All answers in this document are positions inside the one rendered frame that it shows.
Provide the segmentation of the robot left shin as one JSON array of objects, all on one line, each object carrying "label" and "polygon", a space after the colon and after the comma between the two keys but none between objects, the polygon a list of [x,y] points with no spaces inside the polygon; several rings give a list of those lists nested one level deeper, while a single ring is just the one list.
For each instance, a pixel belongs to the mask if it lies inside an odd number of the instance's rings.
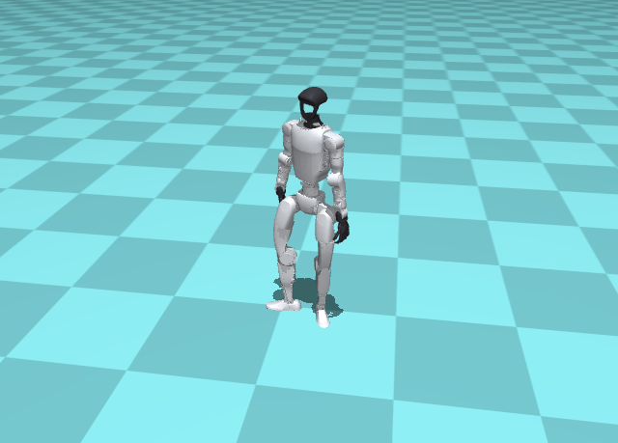
[{"label": "robot left shin", "polygon": [[323,268],[321,273],[316,271],[316,287],[318,292],[318,310],[320,310],[320,306],[325,305],[325,297],[329,291],[330,284],[330,269]]}]

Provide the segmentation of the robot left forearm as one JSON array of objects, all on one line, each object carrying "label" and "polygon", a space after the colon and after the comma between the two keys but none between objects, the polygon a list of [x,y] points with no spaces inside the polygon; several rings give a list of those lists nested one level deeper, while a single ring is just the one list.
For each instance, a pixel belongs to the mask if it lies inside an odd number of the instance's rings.
[{"label": "robot left forearm", "polygon": [[339,211],[343,219],[348,215],[346,196],[345,196],[346,184],[345,184],[343,175],[339,176],[338,184],[339,184],[339,187],[334,186],[332,188],[332,194],[333,194],[333,200],[334,200],[335,213],[336,211]]}]

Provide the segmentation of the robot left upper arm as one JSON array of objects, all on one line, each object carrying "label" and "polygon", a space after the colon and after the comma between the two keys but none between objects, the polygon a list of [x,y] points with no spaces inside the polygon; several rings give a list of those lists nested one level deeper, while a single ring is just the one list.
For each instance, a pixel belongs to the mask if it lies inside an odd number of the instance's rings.
[{"label": "robot left upper arm", "polygon": [[332,173],[328,174],[327,183],[330,186],[339,187],[338,179],[343,175],[343,149],[345,141],[343,137],[332,131],[328,131],[323,135],[324,146],[329,151],[329,160]]}]

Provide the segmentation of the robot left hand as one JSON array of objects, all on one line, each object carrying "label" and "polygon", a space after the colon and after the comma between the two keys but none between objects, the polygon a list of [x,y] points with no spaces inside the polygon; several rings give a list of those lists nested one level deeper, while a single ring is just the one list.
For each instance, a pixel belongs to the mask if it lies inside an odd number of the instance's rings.
[{"label": "robot left hand", "polygon": [[335,237],[333,238],[333,240],[335,240],[339,236],[339,240],[334,242],[338,244],[344,241],[344,239],[346,239],[347,236],[349,236],[350,230],[349,230],[349,223],[347,222],[348,216],[342,219],[342,215],[339,211],[336,211],[335,215],[336,215],[336,221],[339,222],[339,224],[338,224],[338,231]]}]

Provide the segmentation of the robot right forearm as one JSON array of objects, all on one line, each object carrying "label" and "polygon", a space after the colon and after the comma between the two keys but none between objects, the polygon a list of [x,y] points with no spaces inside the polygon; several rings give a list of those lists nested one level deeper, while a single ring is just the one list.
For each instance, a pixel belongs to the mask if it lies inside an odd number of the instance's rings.
[{"label": "robot right forearm", "polygon": [[[278,174],[277,174],[277,178],[276,178],[276,184],[275,184],[275,191],[276,188],[278,186],[281,186],[283,188],[283,192],[285,191],[286,188],[286,183],[288,181],[288,177],[289,177],[289,173],[291,171],[291,166],[285,166],[284,164],[282,164],[281,162],[279,162],[278,160]],[[276,191],[277,192],[277,191]]]}]

